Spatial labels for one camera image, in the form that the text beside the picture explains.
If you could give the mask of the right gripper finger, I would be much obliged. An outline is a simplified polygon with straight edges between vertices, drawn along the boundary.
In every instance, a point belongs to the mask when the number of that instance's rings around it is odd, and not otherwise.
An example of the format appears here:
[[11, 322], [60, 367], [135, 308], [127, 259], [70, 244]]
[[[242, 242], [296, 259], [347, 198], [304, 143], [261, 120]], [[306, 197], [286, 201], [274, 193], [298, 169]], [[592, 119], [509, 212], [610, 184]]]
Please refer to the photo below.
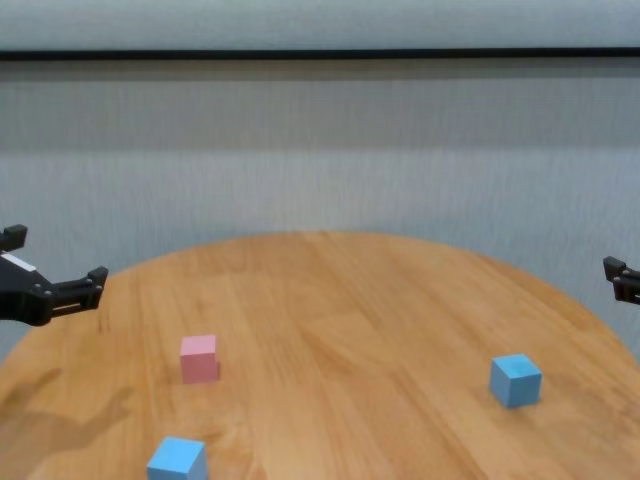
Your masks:
[[607, 256], [603, 259], [606, 280], [612, 284], [617, 301], [638, 303], [640, 294], [639, 272], [629, 268], [625, 262]]

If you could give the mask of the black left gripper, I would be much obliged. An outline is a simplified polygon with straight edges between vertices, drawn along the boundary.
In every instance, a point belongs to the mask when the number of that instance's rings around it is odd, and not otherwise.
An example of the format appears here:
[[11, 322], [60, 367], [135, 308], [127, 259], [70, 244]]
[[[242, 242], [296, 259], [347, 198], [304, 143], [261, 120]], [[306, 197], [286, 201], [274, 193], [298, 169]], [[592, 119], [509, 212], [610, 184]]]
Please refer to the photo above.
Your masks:
[[[24, 247], [28, 228], [17, 224], [3, 229], [0, 250]], [[10, 253], [1, 254], [1, 319], [41, 327], [51, 319], [98, 308], [109, 270], [99, 266], [84, 277], [51, 283], [37, 268]]]

